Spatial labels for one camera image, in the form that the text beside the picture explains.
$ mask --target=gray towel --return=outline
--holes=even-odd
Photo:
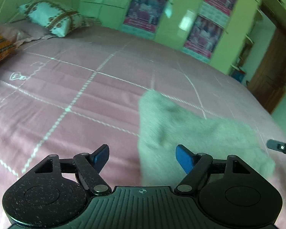
[[[261,150],[248,125],[219,118],[206,120],[156,91],[141,97],[139,112],[138,150],[144,186],[175,187],[185,177],[175,157],[178,144],[216,159],[237,155],[265,178],[274,171],[275,162]]]

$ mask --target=circular pad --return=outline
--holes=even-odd
[[[25,200],[35,206],[47,205],[55,202],[60,191],[50,185],[40,185],[30,188],[24,195]]]
[[[253,188],[236,186],[226,191],[226,199],[240,207],[249,207],[260,201],[260,194]]]

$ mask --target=pink bedsheet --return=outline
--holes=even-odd
[[[3,193],[49,154],[71,158],[108,144],[104,180],[140,185],[138,101],[147,89],[206,119],[255,129],[276,161],[269,181],[283,197],[277,226],[286,229],[286,155],[265,147],[286,138],[249,91],[188,55],[104,27],[24,44],[0,65],[0,228],[9,226]]]

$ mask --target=white grid pattern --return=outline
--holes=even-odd
[[[18,173],[9,167],[5,162],[0,159],[0,164],[4,166],[9,172],[13,173],[14,176],[18,177]]]
[[[258,130],[258,127],[257,127],[256,125],[255,125],[255,127],[256,127],[256,129],[257,129],[258,134],[260,135],[260,138],[262,139],[262,142],[263,142],[263,144],[264,144],[264,147],[265,147],[265,149],[266,149],[266,152],[267,152],[267,154],[268,154],[268,156],[269,156],[268,148],[267,148],[267,146],[266,146],[266,144],[265,144],[265,142],[264,142],[264,140],[263,140],[263,137],[262,137],[262,135],[260,134],[260,132],[259,132],[259,130]]]
[[[62,53],[64,53],[64,52],[66,52],[66,51],[67,51],[67,50],[65,50],[65,51],[63,51],[63,52],[60,52],[60,53],[57,54],[56,56],[58,56],[58,55],[60,55],[60,54],[62,54]],[[87,119],[89,119],[89,120],[92,120],[92,121],[94,121],[94,122],[100,123],[100,124],[102,124],[102,125],[104,125],[104,126],[108,126],[108,127],[115,128],[115,129],[117,129],[117,130],[120,130],[120,131],[123,131],[123,132],[126,132],[126,133],[130,133],[130,134],[135,135],[135,136],[139,136],[138,134],[136,134],[136,133],[134,133],[134,132],[131,132],[131,131],[129,131],[129,130],[125,130],[125,129],[123,129],[123,128],[116,127],[116,126],[114,126],[114,125],[110,125],[110,124],[105,123],[105,122],[103,122],[103,121],[96,120],[96,119],[94,119],[94,118],[88,117],[88,116],[86,116],[86,115],[82,115],[82,114],[80,114],[80,113],[77,113],[77,112],[74,112],[74,111],[71,110],[71,107],[76,103],[76,101],[78,100],[78,98],[81,96],[81,94],[82,94],[83,91],[86,89],[86,87],[88,86],[88,84],[89,84],[89,83],[93,80],[93,78],[96,76],[96,74],[105,75],[105,76],[108,76],[108,77],[111,77],[111,78],[114,78],[114,79],[118,79],[118,80],[120,80],[120,81],[129,83],[129,84],[132,84],[132,85],[141,87],[141,88],[143,88],[143,89],[150,90],[149,88],[144,87],[144,86],[141,86],[141,85],[138,85],[138,84],[136,84],[136,83],[132,83],[132,82],[126,81],[126,80],[124,80],[124,79],[121,79],[121,78],[118,78],[118,77],[111,76],[111,75],[108,75],[108,74],[106,74],[106,73],[100,72],[100,70],[103,68],[103,66],[104,66],[116,53],[109,55],[109,57],[108,57],[96,70],[93,70],[93,69],[90,69],[90,68],[86,68],[86,67],[83,67],[83,66],[80,66],[80,65],[76,65],[76,64],[73,64],[73,63],[70,63],[70,62],[66,62],[66,61],[62,61],[62,60],[56,59],[56,56],[55,56],[55,57],[49,57],[49,56],[45,56],[45,55],[41,55],[41,54],[37,54],[37,53],[32,53],[32,52],[27,52],[27,51],[23,51],[23,53],[33,54],[33,55],[36,55],[36,56],[45,57],[45,58],[48,58],[49,60],[48,60],[46,63],[44,63],[43,65],[41,65],[41,67],[40,67],[38,70],[34,71],[34,72],[33,72],[20,86],[18,86],[18,87],[13,86],[13,85],[11,85],[11,84],[9,84],[9,83],[6,83],[6,82],[4,82],[4,81],[1,81],[1,82],[5,83],[6,85],[8,85],[8,86],[12,87],[13,89],[15,89],[15,91],[14,91],[13,93],[11,93],[10,95],[14,94],[14,93],[18,90],[19,92],[21,92],[21,93],[23,93],[23,94],[25,94],[25,95],[27,95],[27,96],[29,96],[29,97],[32,97],[32,98],[34,98],[34,99],[36,99],[36,100],[39,100],[39,101],[44,102],[44,103],[47,103],[47,104],[49,104],[49,105],[56,106],[56,107],[61,108],[61,109],[64,109],[64,112],[63,112],[63,113],[61,114],[61,116],[57,119],[57,121],[54,123],[54,125],[51,127],[51,129],[46,133],[46,135],[43,137],[43,139],[36,145],[36,147],[35,147],[34,150],[33,150],[33,153],[31,154],[31,157],[28,159],[27,163],[24,165],[24,167],[23,167],[23,169],[22,169],[22,173],[24,173],[24,172],[26,171],[26,169],[29,167],[31,161],[35,158],[36,153],[37,153],[39,147],[48,139],[48,137],[49,137],[49,136],[52,134],[52,132],[56,129],[56,127],[59,125],[60,121],[64,118],[64,116],[65,116],[67,113],[73,113],[73,114],[76,114],[76,115],[78,115],[78,116],[82,116],[82,117],[84,117],[84,118],[87,118]],[[87,82],[84,84],[84,86],[82,87],[82,89],[79,91],[79,93],[77,94],[77,96],[73,99],[73,101],[69,104],[69,106],[68,106],[67,108],[64,108],[64,107],[59,106],[59,105],[57,105],[57,104],[54,104],[54,103],[45,101],[45,100],[43,100],[43,99],[40,99],[40,98],[38,98],[38,97],[35,97],[35,96],[29,94],[28,92],[26,92],[25,90],[20,89],[21,86],[24,85],[24,83],[25,83],[30,77],[32,77],[33,75],[35,75],[42,67],[44,67],[44,66],[45,66],[49,61],[51,61],[51,60],[56,60],[56,61],[58,61],[58,62],[62,62],[62,63],[65,63],[65,64],[78,66],[78,67],[80,67],[80,68],[84,68],[84,69],[87,69],[87,70],[93,72],[92,76],[87,80]],[[180,70],[181,70],[181,73],[187,78],[187,80],[191,83],[192,87],[194,88],[194,90],[195,90],[195,92],[196,92],[196,95],[198,96],[198,100],[199,100],[200,106],[196,106],[196,105],[191,104],[191,103],[189,103],[189,102],[187,102],[187,101],[181,100],[181,99],[179,99],[179,98],[177,98],[177,97],[173,97],[173,96],[166,95],[166,94],[163,94],[163,93],[162,93],[162,95],[165,96],[165,97],[167,97],[167,98],[169,98],[169,99],[171,99],[171,100],[179,101],[179,102],[181,102],[181,103],[187,104],[187,105],[189,105],[189,106],[191,106],[191,107],[194,107],[194,108],[196,108],[196,109],[201,110],[202,113],[203,113],[203,115],[204,115],[204,117],[205,117],[205,119],[206,119],[205,113],[208,113],[208,114],[211,114],[211,115],[216,116],[216,117],[218,117],[218,118],[224,119],[224,117],[222,117],[221,115],[217,115],[217,114],[215,114],[215,113],[213,113],[213,112],[211,112],[211,111],[209,111],[209,110],[206,110],[206,109],[203,107],[203,105],[202,105],[202,103],[201,103],[201,100],[200,100],[200,98],[199,98],[199,95],[198,95],[198,93],[197,93],[197,90],[196,90],[196,88],[194,87],[193,83],[192,83],[191,80],[187,77],[187,75],[183,72],[183,70],[181,69],[181,67],[180,67]],[[2,165],[3,165],[4,167],[6,166],[6,168],[9,170],[7,164],[4,164],[4,163],[3,163]]]

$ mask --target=small screw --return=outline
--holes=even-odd
[[[104,185],[104,184],[99,184],[99,185],[94,186],[93,189],[97,193],[103,193],[103,192],[107,191],[109,189],[109,187],[107,185]]]
[[[177,187],[180,192],[190,192],[192,187],[190,185],[182,184]]]

